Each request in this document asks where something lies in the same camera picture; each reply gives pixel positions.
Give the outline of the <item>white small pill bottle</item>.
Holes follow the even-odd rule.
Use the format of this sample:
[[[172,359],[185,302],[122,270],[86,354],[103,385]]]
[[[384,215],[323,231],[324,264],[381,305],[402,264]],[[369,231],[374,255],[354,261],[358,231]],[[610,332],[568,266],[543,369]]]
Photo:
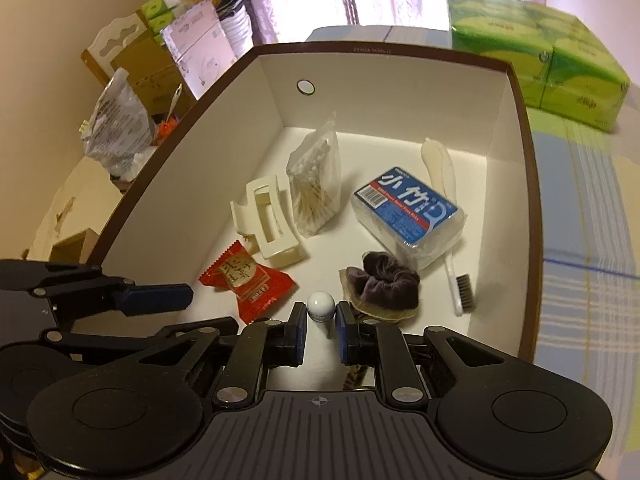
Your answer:
[[[306,303],[308,316],[317,325],[321,333],[330,338],[334,326],[336,303],[328,292],[313,292]]]

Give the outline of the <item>red candy packet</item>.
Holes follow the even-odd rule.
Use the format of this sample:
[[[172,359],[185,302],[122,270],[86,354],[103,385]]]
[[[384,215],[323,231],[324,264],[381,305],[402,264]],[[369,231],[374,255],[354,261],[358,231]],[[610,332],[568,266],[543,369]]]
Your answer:
[[[296,283],[285,272],[257,263],[235,240],[198,278],[204,285],[231,290],[245,324],[263,318],[268,309],[294,292]]]

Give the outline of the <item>brown velvet scrunchie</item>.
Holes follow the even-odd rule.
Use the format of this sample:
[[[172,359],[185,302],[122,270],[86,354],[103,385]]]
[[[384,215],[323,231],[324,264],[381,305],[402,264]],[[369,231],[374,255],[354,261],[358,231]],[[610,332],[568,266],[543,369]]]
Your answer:
[[[367,252],[362,266],[338,271],[344,299],[356,318],[399,323],[420,304],[420,276],[388,252]]]

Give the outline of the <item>white claw hair clip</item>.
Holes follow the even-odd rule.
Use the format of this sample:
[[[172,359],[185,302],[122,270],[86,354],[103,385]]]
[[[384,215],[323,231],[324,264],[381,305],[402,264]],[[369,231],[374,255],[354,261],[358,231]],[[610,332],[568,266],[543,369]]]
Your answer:
[[[288,222],[282,196],[278,177],[270,174],[245,185],[244,204],[230,202],[233,226],[245,248],[277,269],[294,266],[306,257]]]

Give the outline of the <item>blue floss pick box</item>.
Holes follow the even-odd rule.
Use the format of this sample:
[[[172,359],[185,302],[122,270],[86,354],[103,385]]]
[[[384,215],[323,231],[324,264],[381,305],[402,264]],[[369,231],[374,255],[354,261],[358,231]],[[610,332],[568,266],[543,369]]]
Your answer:
[[[405,169],[393,167],[352,193],[357,220],[402,264],[421,271],[443,256],[435,228],[435,192]]]

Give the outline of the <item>cotton swab bag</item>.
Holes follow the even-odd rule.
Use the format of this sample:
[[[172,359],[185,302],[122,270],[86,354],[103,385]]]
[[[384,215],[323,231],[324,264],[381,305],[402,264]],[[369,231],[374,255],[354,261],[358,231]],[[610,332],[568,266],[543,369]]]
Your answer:
[[[319,233],[341,209],[342,166],[335,114],[306,134],[285,168],[292,215],[303,237]]]

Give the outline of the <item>white toothbrush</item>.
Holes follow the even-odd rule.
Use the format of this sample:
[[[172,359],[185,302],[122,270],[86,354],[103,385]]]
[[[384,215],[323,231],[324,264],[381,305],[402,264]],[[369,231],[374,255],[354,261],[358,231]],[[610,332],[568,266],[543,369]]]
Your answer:
[[[435,234],[436,247],[444,255],[444,266],[454,306],[454,314],[462,316],[475,308],[469,274],[454,270],[454,245],[461,240],[466,214],[458,205],[457,181],[448,150],[439,142],[426,138],[421,146],[421,158],[431,179],[431,189],[438,199]]]

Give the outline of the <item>tiger-pattern hair clip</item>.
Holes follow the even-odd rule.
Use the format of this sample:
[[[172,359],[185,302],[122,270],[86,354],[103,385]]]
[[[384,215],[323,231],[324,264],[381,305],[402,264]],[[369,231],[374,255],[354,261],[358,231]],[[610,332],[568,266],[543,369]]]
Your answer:
[[[369,367],[367,365],[353,365],[349,367],[349,371],[343,382],[344,391],[360,391],[369,390],[370,386],[364,383]]]

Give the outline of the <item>brown cardboard carton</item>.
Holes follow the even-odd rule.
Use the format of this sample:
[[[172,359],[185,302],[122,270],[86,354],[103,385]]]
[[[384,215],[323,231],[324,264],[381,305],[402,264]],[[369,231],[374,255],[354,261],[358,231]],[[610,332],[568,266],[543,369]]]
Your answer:
[[[84,264],[87,262],[99,234],[93,229],[85,229],[65,240],[55,243],[50,251],[49,261],[64,264]]]

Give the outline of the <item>brown white storage box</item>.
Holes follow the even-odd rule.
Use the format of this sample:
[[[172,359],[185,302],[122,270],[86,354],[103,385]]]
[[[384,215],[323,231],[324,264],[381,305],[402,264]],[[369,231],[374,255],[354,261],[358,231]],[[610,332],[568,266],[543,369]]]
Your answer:
[[[410,322],[533,359],[541,197],[514,68],[380,42],[251,50],[153,153],[89,260],[192,281],[238,238],[301,290],[340,290],[386,249],[424,277]]]

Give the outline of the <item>clear plastic bag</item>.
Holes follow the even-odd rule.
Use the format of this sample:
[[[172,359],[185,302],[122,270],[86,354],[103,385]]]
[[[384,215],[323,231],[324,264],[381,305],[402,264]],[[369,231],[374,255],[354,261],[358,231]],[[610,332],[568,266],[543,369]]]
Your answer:
[[[80,130],[85,155],[124,182],[134,180],[155,151],[155,124],[128,76],[115,70]]]

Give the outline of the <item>white cardboard box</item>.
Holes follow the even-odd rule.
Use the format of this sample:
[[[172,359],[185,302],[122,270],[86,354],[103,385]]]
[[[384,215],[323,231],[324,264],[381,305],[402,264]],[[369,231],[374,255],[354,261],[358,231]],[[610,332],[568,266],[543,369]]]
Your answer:
[[[168,112],[176,90],[175,113],[183,116],[236,61],[210,0],[190,6],[156,35],[140,12],[116,18],[80,57],[100,84],[126,70],[152,116]]]

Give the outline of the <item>checked tablecloth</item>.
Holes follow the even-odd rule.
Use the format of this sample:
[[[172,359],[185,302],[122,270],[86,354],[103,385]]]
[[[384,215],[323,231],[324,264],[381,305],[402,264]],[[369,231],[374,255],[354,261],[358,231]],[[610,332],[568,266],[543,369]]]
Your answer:
[[[542,282],[534,361],[610,407],[606,478],[639,466],[639,89],[611,133],[529,110],[540,189]]]

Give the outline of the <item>green tissue multipack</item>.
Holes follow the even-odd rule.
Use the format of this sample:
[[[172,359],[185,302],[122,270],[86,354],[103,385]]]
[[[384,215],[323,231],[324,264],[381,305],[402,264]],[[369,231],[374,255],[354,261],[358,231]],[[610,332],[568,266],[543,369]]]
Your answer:
[[[523,0],[447,0],[452,47],[509,62],[525,104],[613,130],[630,78],[576,16]]]

